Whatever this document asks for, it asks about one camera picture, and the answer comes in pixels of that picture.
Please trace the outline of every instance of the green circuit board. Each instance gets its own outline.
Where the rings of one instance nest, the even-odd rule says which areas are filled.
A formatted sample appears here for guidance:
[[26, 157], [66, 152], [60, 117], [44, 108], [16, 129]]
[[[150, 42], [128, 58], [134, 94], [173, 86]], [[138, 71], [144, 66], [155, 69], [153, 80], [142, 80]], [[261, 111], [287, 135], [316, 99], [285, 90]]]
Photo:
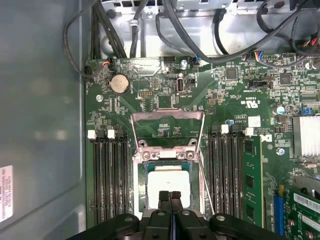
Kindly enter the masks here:
[[[292, 53], [263, 56], [280, 65], [295, 59]], [[311, 177], [319, 171], [303, 164], [309, 159], [294, 155], [292, 125], [294, 116], [320, 113], [320, 73], [312, 67], [314, 61], [276, 69], [243, 58], [217, 65], [191, 57], [115, 59], [111, 68], [105, 67], [85, 86], [86, 131], [96, 132], [96, 139], [86, 142], [87, 226], [123, 212], [135, 213], [135, 206], [139, 212], [148, 208], [148, 166], [140, 164], [134, 177], [133, 156], [141, 147], [137, 142], [173, 148], [196, 140], [215, 212], [275, 231], [273, 195], [280, 184], [290, 184], [294, 175]], [[89, 60], [87, 71], [103, 62]], [[129, 81], [123, 94], [112, 89], [117, 87], [111, 84], [115, 75]], [[279, 114], [278, 107], [284, 107], [284, 113]], [[187, 114], [179, 118], [170, 110]], [[157, 111], [168, 114], [156, 119], [132, 117]], [[202, 113], [203, 118], [190, 113]], [[222, 125], [228, 125], [227, 134]], [[110, 140], [108, 134], [115, 137]], [[196, 162], [187, 168], [199, 171]], [[208, 193], [202, 193], [201, 179], [193, 173], [192, 185], [198, 187], [190, 206], [208, 217]]]

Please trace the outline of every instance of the colorful wires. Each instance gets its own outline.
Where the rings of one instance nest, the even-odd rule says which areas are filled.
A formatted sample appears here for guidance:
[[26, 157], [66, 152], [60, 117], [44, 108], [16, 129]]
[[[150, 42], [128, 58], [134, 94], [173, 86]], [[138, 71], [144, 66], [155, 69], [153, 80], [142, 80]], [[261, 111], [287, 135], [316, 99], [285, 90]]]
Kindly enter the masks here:
[[310, 39], [309, 41], [305, 42], [303, 44], [303, 47], [307, 47], [307, 46], [314, 46], [315, 44], [320, 44], [320, 38], [318, 39], [317, 37], [314, 39]]
[[256, 60], [257, 62], [260, 62], [261, 59], [262, 59], [262, 55], [263, 55], [263, 54], [264, 54], [263, 51], [255, 51], [255, 52], [254, 52], [255, 60]]

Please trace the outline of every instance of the red wire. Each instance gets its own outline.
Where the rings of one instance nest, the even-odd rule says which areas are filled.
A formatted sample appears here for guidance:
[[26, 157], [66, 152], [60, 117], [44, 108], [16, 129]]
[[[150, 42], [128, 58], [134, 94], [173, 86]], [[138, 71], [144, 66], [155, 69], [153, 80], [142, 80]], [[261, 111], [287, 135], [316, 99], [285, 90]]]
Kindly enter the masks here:
[[316, 42], [317, 42], [317, 38], [313, 39], [312, 43], [311, 43], [311, 46], [314, 46], [316, 44]]

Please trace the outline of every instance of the blue wire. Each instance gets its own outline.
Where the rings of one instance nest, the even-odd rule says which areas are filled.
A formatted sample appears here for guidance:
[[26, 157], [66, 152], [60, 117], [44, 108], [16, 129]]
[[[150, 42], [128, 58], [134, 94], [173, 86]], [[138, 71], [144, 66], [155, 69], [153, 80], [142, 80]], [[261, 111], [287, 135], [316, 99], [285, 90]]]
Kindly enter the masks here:
[[263, 54], [264, 52], [262, 51], [262, 52], [260, 52], [260, 54], [259, 54], [259, 61], [261, 61], [261, 58], [262, 58], [262, 54]]

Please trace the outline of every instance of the metal panel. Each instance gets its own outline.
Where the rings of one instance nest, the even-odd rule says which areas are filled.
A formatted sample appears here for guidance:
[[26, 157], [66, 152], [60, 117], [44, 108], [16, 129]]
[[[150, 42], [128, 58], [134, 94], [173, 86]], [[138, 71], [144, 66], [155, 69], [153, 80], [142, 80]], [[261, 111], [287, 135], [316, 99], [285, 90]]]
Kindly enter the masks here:
[[[0, 223], [1, 240], [65, 239], [86, 228], [83, 88], [62, 42], [80, 7], [79, 0], [1, 3], [0, 167], [13, 165], [13, 216]], [[77, 61], [88, 49], [80, 26], [69, 33]]]
[[[271, 0], [268, 4], [268, 14], [263, 16], [265, 22], [275, 28], [284, 19], [286, 19], [292, 11], [290, 11], [289, 0], [284, 1], [282, 8], [274, 8], [274, 4], [278, 0]], [[241, 49], [254, 44], [266, 33], [264, 33], [257, 24], [256, 14], [257, 8], [262, 4], [261, 1], [244, 1], [231, 3], [227, 8], [227, 14], [220, 23], [220, 38], [224, 48], [229, 53], [238, 52]], [[136, 6], [123, 7], [123, 2], [118, 0], [104, 2], [105, 10], [114, 10], [117, 12], [116, 17], [112, 19], [112, 23], [116, 28], [120, 38], [124, 42], [124, 48], [129, 55], [132, 41], [131, 26], [129, 21], [133, 19]], [[159, 57], [170, 55], [181, 55], [179, 52], [172, 50], [162, 43], [156, 31], [155, 16], [158, 11], [163, 12], [163, 6], [159, 5], [159, 1], [155, 1], [155, 5], [146, 6], [139, 20], [139, 40], [137, 47], [137, 57]], [[207, 55], [221, 54], [217, 50], [214, 41], [214, 25], [212, 24], [214, 10], [190, 11], [184, 8], [184, 12], [179, 13], [179, 19], [186, 31], [189, 33], [194, 42]], [[188, 49], [183, 41], [176, 34], [175, 29], [168, 19], [161, 18], [161, 31], [175, 45]], [[291, 35], [292, 24], [289, 24], [282, 32]], [[298, 29], [296, 31], [296, 39], [308, 39], [310, 34], [317, 31], [316, 20], [310, 17], [310, 14], [302, 16], [299, 20]], [[101, 28], [101, 51], [102, 56], [112, 55], [112, 49], [105, 32]], [[263, 45], [260, 51], [268, 53], [290, 52], [287, 42], [277, 37], [272, 38], [268, 43]]]

